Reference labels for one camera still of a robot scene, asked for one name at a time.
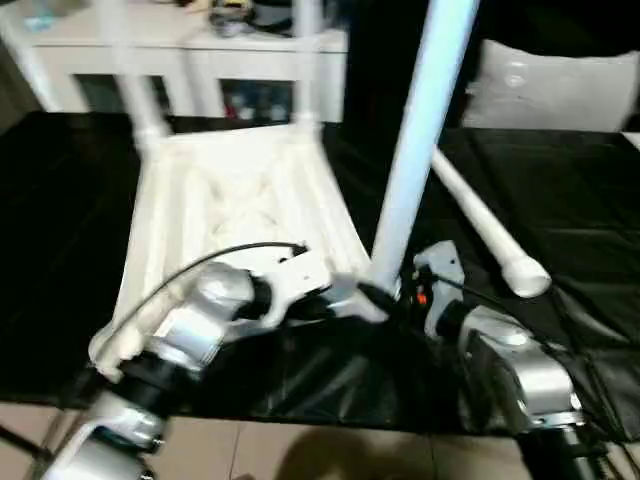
robotic arm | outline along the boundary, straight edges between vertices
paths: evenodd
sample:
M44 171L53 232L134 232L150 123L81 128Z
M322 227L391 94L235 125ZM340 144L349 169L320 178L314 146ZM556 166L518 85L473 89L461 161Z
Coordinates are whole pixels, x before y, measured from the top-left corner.
M464 282L464 273L453 242L427 249L414 266L418 293L429 290L431 296L424 333L436 350L456 349L463 365L460 410L467 427L506 426L534 480L605 478L598 460L606 448L590 438L566 370L515 318L462 302L455 284ZM260 277L207 264L144 350L121 364L122 379L100 395L43 478L153 478L141 455L162 445L169 417L221 345L273 331L285 315L295 318L296 304L309 298L322 307L311 309L314 319L382 322L393 302L377 295L352 277L331 275L312 252Z
M264 276L207 264L144 350L120 365L121 380L99 396L43 478L152 479L141 455L162 445L169 417L223 344L275 330L297 301L309 297L323 305L322 318L386 320L389 312L367 292L352 277L332 277L313 252L286 260Z
M435 349L455 348L462 365L459 411L468 430L506 427L534 480L606 478L606 446L592 438L566 369L515 318L463 303L460 289L439 279L464 282L453 242L428 248L414 266L432 295L425 335Z

tiled floor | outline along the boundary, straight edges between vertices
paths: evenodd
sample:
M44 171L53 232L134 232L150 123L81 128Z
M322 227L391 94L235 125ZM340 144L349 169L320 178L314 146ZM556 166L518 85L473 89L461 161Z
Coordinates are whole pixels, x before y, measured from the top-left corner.
M0 424L39 441L53 410L0 404ZM622 465L614 450L614 461ZM0 444L0 478L22 480L30 458ZM177 418L151 457L160 480L525 480L507 439ZM626 478L631 472L621 468Z

floor tile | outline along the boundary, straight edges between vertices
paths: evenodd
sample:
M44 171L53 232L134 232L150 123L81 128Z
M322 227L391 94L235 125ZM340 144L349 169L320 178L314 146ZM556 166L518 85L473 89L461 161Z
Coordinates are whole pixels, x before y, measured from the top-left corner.
M528 480L516 443L508 438L432 436L438 480Z
M245 423L233 479L430 480L426 438L398 432Z

items on shelf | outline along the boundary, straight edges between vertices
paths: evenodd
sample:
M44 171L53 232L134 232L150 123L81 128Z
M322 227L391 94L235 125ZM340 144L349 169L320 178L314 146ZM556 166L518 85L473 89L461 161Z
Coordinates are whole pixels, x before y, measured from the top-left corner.
M221 80L225 117L282 123L291 118L292 82Z
M321 29L338 22L338 0L324 0ZM293 2L291 0L213 0L209 22L221 37L234 37L253 31L291 37Z

white shelf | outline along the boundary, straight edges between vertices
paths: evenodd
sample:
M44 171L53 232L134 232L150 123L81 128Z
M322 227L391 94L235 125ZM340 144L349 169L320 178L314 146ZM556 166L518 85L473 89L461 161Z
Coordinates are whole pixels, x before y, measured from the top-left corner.
M128 4L132 42L144 48L188 48L194 50L294 51L295 39L265 33L222 38L208 25L206 15L187 13L172 5ZM321 51L346 53L347 34L338 29L322 32ZM31 34L36 47L98 47L105 42L93 7L58 18L43 32Z
M347 53L347 32L339 29L328 29L319 34L320 51L323 53ZM201 28L195 35L184 43L192 50L250 50L269 52L295 51L295 39L283 38L268 33L255 32L238 35L232 38L222 38L216 35L211 27Z
M179 47L185 38L202 28L204 22L201 14L188 14L172 5L129 4L127 15L131 39L137 47ZM105 45L93 7L58 18L50 29L33 33L32 42L38 47Z

